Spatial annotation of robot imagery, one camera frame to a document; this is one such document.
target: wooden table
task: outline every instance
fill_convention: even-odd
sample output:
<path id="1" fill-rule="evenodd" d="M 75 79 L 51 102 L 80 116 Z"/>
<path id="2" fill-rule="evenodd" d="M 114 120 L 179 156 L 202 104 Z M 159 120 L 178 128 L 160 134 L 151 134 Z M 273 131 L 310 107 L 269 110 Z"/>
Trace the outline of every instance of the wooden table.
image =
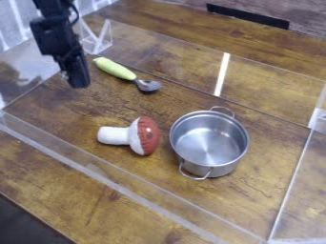
<path id="1" fill-rule="evenodd" d="M 95 21 L 106 16 L 212 48 L 257 57 L 259 61 L 277 63 L 283 68 L 295 70 L 305 63 L 305 68 L 299 67 L 305 73 L 315 69 L 314 61 L 322 59 L 319 53 L 313 51 L 314 45 L 319 48 L 325 46 L 322 41 L 297 34 L 293 37 L 293 33 L 283 30 L 211 16 L 183 7 L 122 0 L 92 14 L 88 20 Z M 216 20 L 224 25 L 212 27 Z M 243 32 L 234 37 L 239 31 L 235 29 L 247 30 L 246 36 L 251 34 L 253 39 L 240 39 Z M 223 38 L 214 38 L 218 31 Z M 275 42 L 263 41 L 255 31 L 277 36 Z M 294 43 L 305 46 L 293 47 Z M 273 53 L 266 56 L 263 51 L 271 46 Z M 297 58 L 302 57 L 306 61 L 298 64 Z M 12 103 L 5 111 L 176 193 L 254 235 L 267 238 L 309 129 L 171 81 L 162 80 L 163 89 L 155 94 L 143 95 L 134 86 L 100 72 L 92 65 L 92 57 L 88 60 L 95 82 L 87 90 L 69 89 L 68 84 L 55 76 Z M 147 73 L 136 73 L 144 78 L 154 78 Z M 176 172 L 168 129 L 183 114 L 214 105 L 235 111 L 251 135 L 251 149 L 232 174 L 215 180 L 192 182 Z M 138 157 L 126 147 L 103 146 L 95 142 L 100 126 L 127 126 L 140 114 L 151 116 L 162 130 L 160 146 L 152 156 Z M 160 213 L 147 209 L 8 135 L 1 134 L 1 137 L 1 193 L 75 241 L 206 243 L 204 237 Z M 218 230 L 212 229 L 210 231 L 218 234 Z M 240 243 L 240 239 L 228 236 L 228 233 L 218 235 Z"/>

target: metal pot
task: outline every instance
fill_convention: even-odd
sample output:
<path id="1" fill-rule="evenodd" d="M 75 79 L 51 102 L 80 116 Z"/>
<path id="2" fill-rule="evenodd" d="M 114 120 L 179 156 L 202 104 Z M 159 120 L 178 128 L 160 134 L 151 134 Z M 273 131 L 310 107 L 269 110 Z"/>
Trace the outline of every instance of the metal pot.
<path id="1" fill-rule="evenodd" d="M 180 174 L 204 180 L 235 169 L 249 150 L 250 136 L 234 119 L 234 112 L 215 106 L 210 111 L 191 112 L 180 117 L 171 127 L 170 142 L 179 157 Z"/>

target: transparent plastic enclosure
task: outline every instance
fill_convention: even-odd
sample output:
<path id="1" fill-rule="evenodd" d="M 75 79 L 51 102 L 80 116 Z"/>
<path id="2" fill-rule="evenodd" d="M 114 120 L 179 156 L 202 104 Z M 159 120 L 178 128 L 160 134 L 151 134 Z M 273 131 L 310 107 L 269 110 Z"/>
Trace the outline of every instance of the transparent plastic enclosure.
<path id="1" fill-rule="evenodd" d="M 212 243 L 323 243 L 325 82 L 114 20 L 87 20 L 92 85 L 73 90 L 55 75 L 4 106 L 0 130 Z M 99 55 L 163 88 L 139 93 L 95 67 Z M 235 112 L 251 145 L 231 174 L 196 182 L 178 173 L 168 132 L 186 113 L 214 105 Z M 150 157 L 95 140 L 100 126 L 126 127 L 139 115 L 162 131 Z"/>

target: green spoon handle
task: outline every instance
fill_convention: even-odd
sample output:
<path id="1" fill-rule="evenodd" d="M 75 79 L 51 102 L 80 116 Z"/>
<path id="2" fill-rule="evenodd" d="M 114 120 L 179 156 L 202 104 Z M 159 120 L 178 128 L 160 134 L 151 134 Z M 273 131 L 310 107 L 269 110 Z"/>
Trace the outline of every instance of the green spoon handle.
<path id="1" fill-rule="evenodd" d="M 104 57 L 99 57 L 95 60 L 96 66 L 114 76 L 124 80 L 135 80 L 136 74 L 130 71 L 123 65 L 115 63 L 112 60 Z"/>

